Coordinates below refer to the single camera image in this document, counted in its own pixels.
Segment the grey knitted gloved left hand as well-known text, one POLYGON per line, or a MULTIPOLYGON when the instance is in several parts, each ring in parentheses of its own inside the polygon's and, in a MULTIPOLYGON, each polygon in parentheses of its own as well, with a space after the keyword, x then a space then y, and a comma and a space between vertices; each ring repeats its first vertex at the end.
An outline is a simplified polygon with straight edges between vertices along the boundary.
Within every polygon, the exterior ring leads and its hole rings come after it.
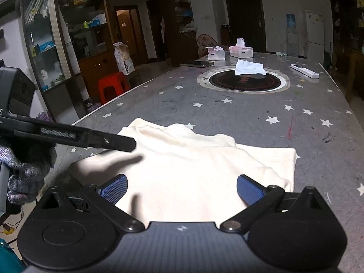
POLYGON ((23 205, 35 201, 56 158, 53 143, 31 142, 19 147, 1 144, 1 163, 12 173, 8 179, 9 202, 23 205))

